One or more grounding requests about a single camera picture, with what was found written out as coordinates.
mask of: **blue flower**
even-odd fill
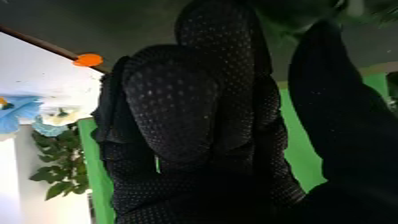
[[[32,124],[34,130],[47,136],[47,137],[57,137],[64,131],[68,131],[68,126],[52,126],[43,124],[43,118],[36,117],[36,122]]]
[[[39,115],[38,97],[4,97],[15,107],[0,110],[0,134],[15,133],[20,129],[18,118],[34,119]]]

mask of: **green leaves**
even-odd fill
[[[59,182],[48,189],[47,192],[47,201],[61,195],[61,193],[71,188],[71,182]]]
[[[63,193],[64,196],[71,192],[84,194],[89,189],[89,180],[77,125],[70,126],[70,130],[55,138],[45,137],[38,132],[32,138],[41,151],[39,159],[50,163],[31,177],[32,181],[47,181],[52,184],[47,200]]]

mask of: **white wall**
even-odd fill
[[[29,180],[41,167],[32,127],[22,126],[16,137],[16,160],[23,224],[91,224],[87,195],[70,194],[45,201],[48,184]]]
[[[0,32],[0,96],[38,96],[43,112],[80,108],[84,118],[98,105],[102,75]]]
[[[0,223],[22,223],[15,141],[0,142]]]

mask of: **green backdrop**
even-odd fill
[[[381,92],[388,99],[388,83],[386,74],[368,76],[365,83]],[[281,90],[283,97],[283,116],[290,131],[290,148],[286,150],[286,158],[292,163],[295,176],[301,180],[306,191],[313,189],[325,181],[322,176],[322,159],[315,154],[313,146],[309,143],[308,134],[297,118],[288,90]],[[96,209],[96,221],[98,224],[114,223],[114,210],[110,207],[112,197],[112,182],[103,170],[103,164],[100,161],[98,145],[91,139],[91,132],[96,128],[94,121],[91,119],[78,122],[82,143],[87,158],[87,172],[89,182],[93,188],[93,200]]]

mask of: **orange object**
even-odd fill
[[[7,105],[9,103],[7,103],[7,100],[4,99],[4,97],[0,97],[0,104],[2,105]]]
[[[82,67],[98,66],[103,63],[103,57],[98,54],[82,54],[73,64]]]

